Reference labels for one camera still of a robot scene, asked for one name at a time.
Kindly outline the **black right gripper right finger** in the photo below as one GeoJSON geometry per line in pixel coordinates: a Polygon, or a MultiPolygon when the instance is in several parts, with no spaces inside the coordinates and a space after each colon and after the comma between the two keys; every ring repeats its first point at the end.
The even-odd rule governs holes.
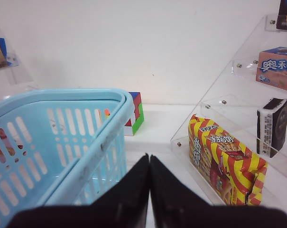
{"type": "Polygon", "coordinates": [[[151,202],[157,228],[287,228],[287,214],[263,206],[212,206],[150,157],[151,202]]]}

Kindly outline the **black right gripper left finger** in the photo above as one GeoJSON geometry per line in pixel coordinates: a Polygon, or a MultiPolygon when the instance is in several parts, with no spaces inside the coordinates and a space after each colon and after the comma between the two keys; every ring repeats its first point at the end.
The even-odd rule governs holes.
{"type": "Polygon", "coordinates": [[[84,206],[42,206],[17,213],[9,228],[137,228],[146,224],[149,156],[145,154],[115,186],[84,206]]]}

